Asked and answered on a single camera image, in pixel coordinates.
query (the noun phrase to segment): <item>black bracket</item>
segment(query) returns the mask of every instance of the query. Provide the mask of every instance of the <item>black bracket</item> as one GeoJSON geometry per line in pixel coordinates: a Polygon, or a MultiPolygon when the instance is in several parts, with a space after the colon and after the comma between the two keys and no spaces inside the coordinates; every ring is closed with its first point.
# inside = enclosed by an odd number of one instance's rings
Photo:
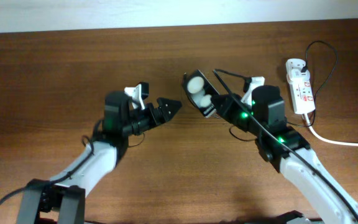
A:
{"type": "MultiPolygon", "coordinates": [[[[241,97],[234,95],[238,101],[241,97]]],[[[270,162],[280,172],[280,159],[288,157],[288,152],[270,136],[266,135],[260,126],[249,118],[251,114],[268,132],[273,134],[292,150],[310,148],[309,143],[292,127],[287,126],[284,100],[277,86],[259,86],[252,91],[252,106],[243,104],[247,111],[233,100],[230,95],[217,95],[211,99],[216,112],[227,122],[254,136],[260,156],[270,162]]]]}
{"type": "Polygon", "coordinates": [[[58,224],[84,224],[85,189],[78,186],[62,187],[51,185],[44,188],[32,186],[46,183],[45,180],[31,180],[24,191],[17,224],[42,223],[41,212],[59,209],[58,224]]]}
{"type": "MultiPolygon", "coordinates": [[[[147,83],[141,83],[146,90],[147,83]]],[[[142,92],[142,98],[148,95],[142,92]]],[[[158,108],[152,103],[147,103],[145,109],[131,110],[129,103],[132,98],[123,91],[113,91],[106,96],[104,105],[104,119],[102,123],[103,134],[106,136],[120,136],[127,138],[131,135],[140,135],[145,131],[155,128],[170,121],[181,108],[181,102],[158,98],[158,108]]]]}

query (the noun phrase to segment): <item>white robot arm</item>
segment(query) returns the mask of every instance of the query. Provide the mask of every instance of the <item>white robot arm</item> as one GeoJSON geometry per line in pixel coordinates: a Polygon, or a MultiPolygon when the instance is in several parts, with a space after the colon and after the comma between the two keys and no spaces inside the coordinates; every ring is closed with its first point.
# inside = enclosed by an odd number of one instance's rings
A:
{"type": "MultiPolygon", "coordinates": [[[[324,168],[312,149],[301,148],[296,152],[329,180],[358,214],[358,203],[339,185],[324,168]]],[[[295,155],[281,158],[280,173],[308,199],[325,223],[355,223],[353,215],[343,201],[312,170],[295,155]]]]}
{"type": "MultiPolygon", "coordinates": [[[[277,172],[283,174],[284,178],[299,189],[325,223],[357,223],[355,215],[349,211],[349,208],[351,207],[358,216],[358,203],[328,173],[309,143],[293,128],[287,127],[284,101],[280,96],[280,89],[276,86],[265,86],[263,77],[247,78],[218,69],[214,70],[214,73],[229,92],[228,95],[215,94],[211,97],[211,104],[216,108],[216,113],[239,129],[245,132],[249,131],[257,136],[255,143],[262,158],[272,163],[277,172]],[[246,81],[244,85],[245,95],[241,98],[239,95],[231,93],[217,72],[244,79],[246,81]],[[268,131],[272,136],[262,131],[261,127],[264,127],[265,131],[268,131]],[[297,153],[332,186],[323,181],[294,153],[285,150],[281,144],[297,153]]],[[[196,75],[194,73],[187,77],[185,83],[191,82],[193,76],[196,75]]],[[[211,88],[208,86],[211,85],[210,82],[204,83],[204,88],[211,88]]],[[[296,223],[309,222],[307,219],[302,219],[302,221],[296,223]]]]}
{"type": "Polygon", "coordinates": [[[59,211],[58,224],[84,224],[85,198],[122,159],[128,136],[140,135],[170,121],[181,108],[180,101],[165,98],[157,99],[157,108],[151,103],[145,105],[143,100],[148,95],[148,83],[109,93],[104,118],[96,124],[85,151],[49,181],[32,180],[27,185],[16,223],[44,224],[47,220],[40,218],[40,212],[54,209],[59,211]]]}

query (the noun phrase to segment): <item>wood grain surface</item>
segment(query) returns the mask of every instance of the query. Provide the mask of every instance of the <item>wood grain surface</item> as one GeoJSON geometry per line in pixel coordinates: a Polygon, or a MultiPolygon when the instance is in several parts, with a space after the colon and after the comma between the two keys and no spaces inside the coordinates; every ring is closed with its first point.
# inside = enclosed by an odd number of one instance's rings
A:
{"type": "MultiPolygon", "coordinates": [[[[337,48],[339,63],[318,96],[315,130],[358,142],[358,19],[0,34],[0,198],[64,169],[83,151],[81,135],[91,134],[102,117],[104,96],[145,81],[148,102],[165,97],[181,100],[183,108],[171,122],[146,132],[144,143],[130,148],[89,194],[87,220],[217,223],[292,210],[317,217],[254,143],[234,139],[223,120],[204,119],[180,86],[183,74],[195,69],[221,93],[214,68],[264,76],[266,84],[281,88],[288,119],[301,123],[291,106],[285,62],[304,58],[317,39],[337,48]]],[[[309,57],[318,86],[334,55],[316,45],[309,57]]],[[[241,93],[239,80],[224,79],[241,93]]],[[[358,147],[327,144],[296,129],[358,201],[358,147]]],[[[131,137],[130,144],[139,140],[131,137]]],[[[0,223],[15,222],[20,200],[16,196],[0,208],[0,223]]]]}

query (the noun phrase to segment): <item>black cable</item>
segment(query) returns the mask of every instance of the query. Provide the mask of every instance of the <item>black cable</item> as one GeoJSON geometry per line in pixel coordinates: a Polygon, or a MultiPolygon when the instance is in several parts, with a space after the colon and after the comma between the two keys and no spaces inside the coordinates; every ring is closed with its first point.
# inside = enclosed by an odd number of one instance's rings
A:
{"type": "Polygon", "coordinates": [[[89,145],[91,146],[91,152],[76,167],[74,167],[74,169],[72,169],[71,171],[67,172],[66,175],[64,175],[63,177],[61,177],[61,178],[59,178],[57,180],[50,180],[48,182],[44,182],[44,183],[41,183],[41,184],[28,185],[28,186],[25,186],[25,187],[22,187],[22,188],[14,190],[11,193],[5,195],[3,198],[0,199],[0,206],[6,200],[10,199],[11,197],[13,197],[13,196],[25,191],[25,190],[45,188],[45,187],[51,186],[53,184],[60,183],[60,182],[62,182],[64,180],[66,180],[67,178],[71,177],[71,175],[73,173],[75,173],[94,153],[94,146],[93,146],[93,142],[91,141],[91,139],[88,136],[82,136],[81,142],[85,146],[86,143],[85,143],[84,140],[87,140],[89,145]]]}
{"type": "Polygon", "coordinates": [[[102,124],[102,122],[104,121],[103,118],[99,119],[93,126],[93,132],[92,132],[92,137],[95,138],[96,136],[100,135],[99,132],[99,126],[100,124],[102,124]]]}
{"type": "MultiPolygon", "coordinates": [[[[222,84],[222,86],[226,89],[226,91],[229,93],[230,97],[240,106],[240,108],[243,111],[248,111],[248,109],[234,96],[233,92],[230,90],[230,88],[225,84],[225,82],[222,80],[222,78],[219,76],[219,74],[216,72],[216,70],[213,70],[213,73],[215,74],[216,78],[219,80],[219,82],[222,84]]],[[[248,113],[248,116],[261,128],[261,130],[267,134],[270,138],[272,138],[273,140],[275,140],[277,143],[279,143],[279,145],[281,145],[283,147],[283,149],[285,151],[288,151],[292,154],[294,154],[294,156],[296,158],[298,158],[302,163],[304,163],[305,166],[307,166],[312,172],[313,174],[316,174],[318,177],[320,177],[320,179],[328,185],[328,187],[342,200],[342,202],[346,205],[346,207],[349,209],[349,211],[352,213],[352,215],[354,216],[354,220],[358,222],[358,214],[357,212],[354,210],[354,208],[352,207],[352,205],[350,205],[350,203],[346,200],[346,198],[338,191],[337,188],[335,188],[335,186],[333,186],[332,183],[330,183],[330,181],[325,178],[325,176],[323,174],[320,173],[319,170],[317,170],[316,168],[314,168],[308,161],[306,161],[303,157],[301,157],[298,153],[296,153],[294,150],[290,149],[288,146],[286,146],[284,143],[280,142],[272,133],[270,133],[269,131],[266,130],[266,128],[261,125],[255,118],[254,116],[251,115],[251,113],[248,113]]]]}
{"type": "Polygon", "coordinates": [[[223,119],[220,116],[216,116],[215,114],[212,114],[211,117],[216,118],[216,119],[223,119]]]}
{"type": "Polygon", "coordinates": [[[256,140],[256,139],[241,139],[241,138],[237,137],[237,136],[231,131],[231,129],[234,128],[234,127],[235,127],[235,126],[233,125],[233,126],[231,126],[231,127],[229,128],[229,133],[231,134],[231,136],[235,137],[236,139],[238,139],[238,140],[240,140],[240,141],[245,141],[245,142],[251,142],[251,141],[255,141],[255,140],[256,140]]]}
{"type": "Polygon", "coordinates": [[[217,68],[215,68],[215,71],[216,71],[216,72],[225,73],[226,75],[231,75],[231,76],[234,76],[234,77],[239,77],[239,78],[242,78],[242,79],[247,79],[247,77],[245,77],[245,76],[243,76],[243,75],[239,75],[239,74],[236,74],[236,73],[228,72],[228,71],[225,71],[225,70],[222,70],[222,69],[217,69],[217,68]]]}
{"type": "Polygon", "coordinates": [[[144,139],[146,138],[146,135],[145,135],[144,133],[142,133],[142,134],[143,134],[143,138],[142,138],[142,140],[141,140],[138,144],[133,145],[133,146],[128,146],[128,147],[136,147],[136,146],[140,146],[140,144],[142,144],[142,143],[143,143],[143,141],[144,141],[144,139]]]}
{"type": "Polygon", "coordinates": [[[311,127],[312,125],[314,125],[314,121],[316,120],[316,110],[317,110],[317,105],[316,105],[316,98],[317,98],[317,94],[318,92],[320,91],[320,89],[322,89],[323,86],[325,86],[325,84],[327,83],[327,81],[332,77],[334,71],[335,71],[335,68],[336,68],[336,65],[338,63],[338,52],[337,50],[335,49],[335,47],[333,47],[331,44],[325,42],[325,41],[322,41],[322,40],[316,40],[316,41],[313,41],[312,43],[309,44],[309,46],[306,48],[306,51],[305,51],[305,66],[302,68],[302,71],[306,71],[308,69],[308,51],[310,49],[310,47],[315,44],[315,43],[320,43],[320,44],[324,44],[326,46],[328,46],[330,49],[332,49],[334,51],[334,54],[335,54],[335,64],[333,66],[333,69],[331,70],[331,72],[329,73],[329,75],[327,76],[326,80],[323,82],[323,84],[321,84],[321,86],[317,89],[316,93],[314,94],[314,111],[313,111],[313,120],[310,124],[308,125],[302,125],[302,124],[294,124],[294,123],[291,123],[289,121],[287,121],[288,124],[290,125],[294,125],[294,126],[297,126],[297,127],[303,127],[303,128],[308,128],[308,127],[311,127]]]}

